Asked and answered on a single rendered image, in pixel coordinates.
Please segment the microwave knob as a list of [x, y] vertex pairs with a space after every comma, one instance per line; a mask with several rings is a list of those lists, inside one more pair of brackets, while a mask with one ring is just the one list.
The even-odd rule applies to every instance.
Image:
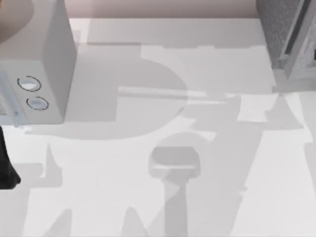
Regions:
[[25, 91], [35, 92], [41, 89], [41, 82], [32, 76], [25, 76], [17, 79], [17, 84]]
[[38, 111], [44, 111], [49, 107], [49, 102], [39, 96], [28, 98], [26, 100], [26, 103], [31, 109], [38, 110]]

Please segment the pale microwave oven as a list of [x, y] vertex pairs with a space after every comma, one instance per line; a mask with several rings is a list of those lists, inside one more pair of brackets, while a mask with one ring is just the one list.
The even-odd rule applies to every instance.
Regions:
[[[63, 123], [76, 59], [65, 0], [0, 0], [0, 125]], [[20, 88], [25, 76], [41, 89]], [[27, 105], [37, 96], [49, 102], [46, 110]]]

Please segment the grey cabinet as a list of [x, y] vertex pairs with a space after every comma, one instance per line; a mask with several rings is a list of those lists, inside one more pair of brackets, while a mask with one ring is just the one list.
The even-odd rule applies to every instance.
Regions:
[[275, 92], [316, 91], [316, 0], [256, 0]]

